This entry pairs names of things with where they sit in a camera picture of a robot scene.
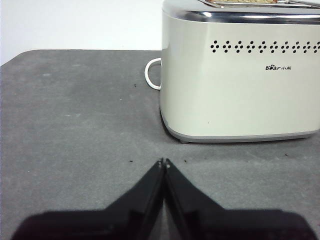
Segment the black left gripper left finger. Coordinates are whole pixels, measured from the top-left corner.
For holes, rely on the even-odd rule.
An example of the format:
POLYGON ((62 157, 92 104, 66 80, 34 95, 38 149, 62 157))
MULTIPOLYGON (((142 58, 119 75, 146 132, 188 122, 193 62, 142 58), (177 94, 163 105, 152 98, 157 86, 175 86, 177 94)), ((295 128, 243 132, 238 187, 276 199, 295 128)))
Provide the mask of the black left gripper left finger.
POLYGON ((146 240, 163 204, 164 161, 158 160, 127 192, 99 210, 47 211, 27 217, 14 240, 146 240))

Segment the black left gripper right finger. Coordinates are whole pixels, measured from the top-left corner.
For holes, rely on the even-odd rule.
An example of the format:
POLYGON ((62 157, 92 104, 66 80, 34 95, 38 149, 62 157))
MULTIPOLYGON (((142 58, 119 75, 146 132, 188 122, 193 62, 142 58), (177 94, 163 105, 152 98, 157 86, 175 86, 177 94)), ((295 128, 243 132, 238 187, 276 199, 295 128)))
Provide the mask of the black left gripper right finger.
POLYGON ((195 187, 168 158, 165 201, 182 240, 315 240, 301 215, 281 209, 224 208, 195 187))

